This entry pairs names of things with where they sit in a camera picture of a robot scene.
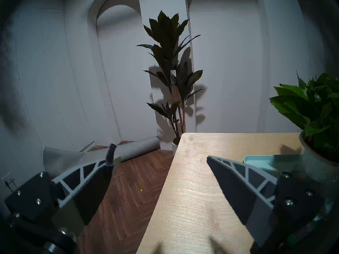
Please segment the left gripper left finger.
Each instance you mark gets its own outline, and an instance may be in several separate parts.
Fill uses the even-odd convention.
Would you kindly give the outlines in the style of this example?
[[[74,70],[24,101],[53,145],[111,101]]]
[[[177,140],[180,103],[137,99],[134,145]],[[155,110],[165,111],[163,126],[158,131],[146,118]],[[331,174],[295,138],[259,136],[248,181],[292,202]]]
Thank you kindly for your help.
[[[114,170],[114,152],[74,152],[45,146],[44,171],[5,198],[10,214],[49,229],[66,228],[79,235],[102,202]]]

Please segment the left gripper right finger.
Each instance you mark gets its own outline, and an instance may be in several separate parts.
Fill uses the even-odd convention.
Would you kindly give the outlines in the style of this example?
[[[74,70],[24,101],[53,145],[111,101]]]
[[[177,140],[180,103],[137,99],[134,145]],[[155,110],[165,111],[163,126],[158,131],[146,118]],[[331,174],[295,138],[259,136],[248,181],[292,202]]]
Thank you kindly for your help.
[[[252,236],[251,254],[281,254],[314,230],[325,199],[291,168],[208,156],[224,197]]]

